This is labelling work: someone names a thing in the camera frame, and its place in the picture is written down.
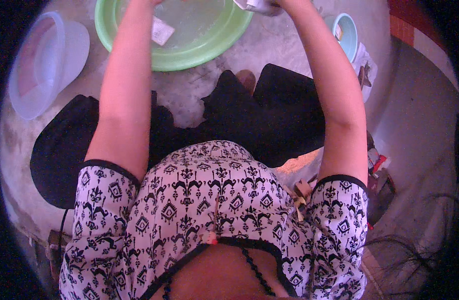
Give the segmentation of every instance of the white label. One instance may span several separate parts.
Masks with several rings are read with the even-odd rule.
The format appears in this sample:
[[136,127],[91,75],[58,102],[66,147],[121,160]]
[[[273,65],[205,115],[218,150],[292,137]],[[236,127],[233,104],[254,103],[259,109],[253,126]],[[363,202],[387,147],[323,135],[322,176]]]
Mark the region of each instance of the white label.
[[336,25],[336,32],[334,33],[334,36],[335,36],[336,39],[338,39],[338,41],[340,41],[340,42],[341,42],[341,39],[343,39],[343,30],[341,29],[340,24],[337,24],[337,25]]
[[158,45],[162,46],[170,39],[174,33],[174,28],[153,16],[153,32],[151,39]]

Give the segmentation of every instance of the red brick wall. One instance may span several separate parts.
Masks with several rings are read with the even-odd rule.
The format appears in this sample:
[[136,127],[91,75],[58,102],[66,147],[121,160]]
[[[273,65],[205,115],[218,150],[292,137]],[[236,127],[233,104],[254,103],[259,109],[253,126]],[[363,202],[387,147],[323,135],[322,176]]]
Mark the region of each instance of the red brick wall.
[[[424,12],[422,7],[416,0],[388,0],[389,14],[404,21],[406,24],[417,28],[419,31],[427,35],[433,42],[435,42],[441,49],[445,50],[441,35],[438,33],[433,20]],[[411,40],[410,36],[401,34],[401,27],[407,27],[398,20],[393,20],[391,24],[391,34],[395,37],[407,42]]]

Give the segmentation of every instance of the black beaded necklace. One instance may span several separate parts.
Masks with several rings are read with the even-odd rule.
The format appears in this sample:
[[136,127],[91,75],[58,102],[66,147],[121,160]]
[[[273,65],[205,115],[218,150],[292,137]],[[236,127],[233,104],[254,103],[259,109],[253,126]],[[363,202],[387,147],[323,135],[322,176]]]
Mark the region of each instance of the black beaded necklace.
[[[263,274],[258,270],[258,266],[253,262],[253,258],[251,258],[250,253],[248,252],[247,249],[241,247],[241,251],[243,252],[243,255],[246,258],[246,262],[250,264],[251,270],[254,271],[256,274],[256,278],[259,280],[261,286],[264,288],[264,291],[266,292],[266,295],[268,296],[274,296],[276,297],[275,292],[273,289],[269,286],[268,281],[266,281],[263,278]],[[163,300],[170,300],[170,292],[171,292],[171,283],[172,283],[172,278],[169,277],[168,280],[166,281],[166,286],[163,288],[164,294],[163,294]]]

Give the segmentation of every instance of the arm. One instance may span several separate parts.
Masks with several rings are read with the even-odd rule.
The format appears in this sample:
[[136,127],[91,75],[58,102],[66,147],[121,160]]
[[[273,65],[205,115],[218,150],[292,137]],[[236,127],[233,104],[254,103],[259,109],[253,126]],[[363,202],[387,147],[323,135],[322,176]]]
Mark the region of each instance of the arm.
[[280,4],[298,29],[326,121],[318,179],[344,174],[366,184],[366,116],[356,73],[310,0]]
[[101,86],[99,122],[85,161],[115,163],[142,181],[149,158],[151,30],[160,0],[131,0]]

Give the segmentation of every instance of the left arm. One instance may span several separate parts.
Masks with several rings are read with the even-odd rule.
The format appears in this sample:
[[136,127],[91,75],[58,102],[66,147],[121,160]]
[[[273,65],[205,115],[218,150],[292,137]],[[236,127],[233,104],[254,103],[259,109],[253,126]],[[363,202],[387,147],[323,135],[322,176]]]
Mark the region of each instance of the left arm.
[[154,5],[131,0],[118,27],[101,86],[99,122],[85,161],[115,163],[143,180],[151,121],[151,31]]

